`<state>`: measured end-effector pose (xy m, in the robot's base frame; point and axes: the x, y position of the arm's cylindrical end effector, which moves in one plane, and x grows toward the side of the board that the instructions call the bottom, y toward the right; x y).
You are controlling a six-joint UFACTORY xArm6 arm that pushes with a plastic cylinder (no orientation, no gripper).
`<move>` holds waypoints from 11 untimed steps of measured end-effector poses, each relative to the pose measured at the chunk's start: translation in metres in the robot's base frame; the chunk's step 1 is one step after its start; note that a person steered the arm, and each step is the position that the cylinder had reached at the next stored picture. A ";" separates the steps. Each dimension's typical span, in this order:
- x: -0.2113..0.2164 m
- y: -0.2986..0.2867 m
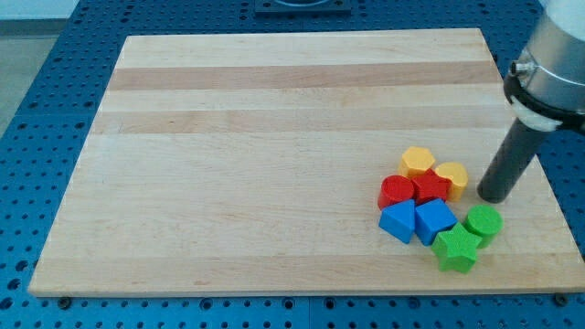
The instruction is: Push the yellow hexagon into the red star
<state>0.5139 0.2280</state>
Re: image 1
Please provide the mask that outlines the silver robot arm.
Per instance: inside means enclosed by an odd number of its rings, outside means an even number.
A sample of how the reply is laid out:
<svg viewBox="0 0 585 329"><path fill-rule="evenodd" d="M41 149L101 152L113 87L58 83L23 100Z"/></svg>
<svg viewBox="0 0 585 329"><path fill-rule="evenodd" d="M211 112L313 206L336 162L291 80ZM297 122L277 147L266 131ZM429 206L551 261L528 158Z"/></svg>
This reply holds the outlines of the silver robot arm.
<svg viewBox="0 0 585 329"><path fill-rule="evenodd" d="M509 67L505 96L517 119L540 132L584 132L584 0L549 1Z"/></svg>

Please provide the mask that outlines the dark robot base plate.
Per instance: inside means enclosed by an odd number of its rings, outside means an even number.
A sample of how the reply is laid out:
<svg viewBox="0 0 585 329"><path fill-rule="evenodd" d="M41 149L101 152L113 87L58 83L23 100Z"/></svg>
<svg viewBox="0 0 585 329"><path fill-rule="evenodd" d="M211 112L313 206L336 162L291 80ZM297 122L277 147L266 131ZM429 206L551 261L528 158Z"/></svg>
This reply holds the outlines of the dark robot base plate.
<svg viewBox="0 0 585 329"><path fill-rule="evenodd" d="M254 0L255 15L346 14L350 0Z"/></svg>

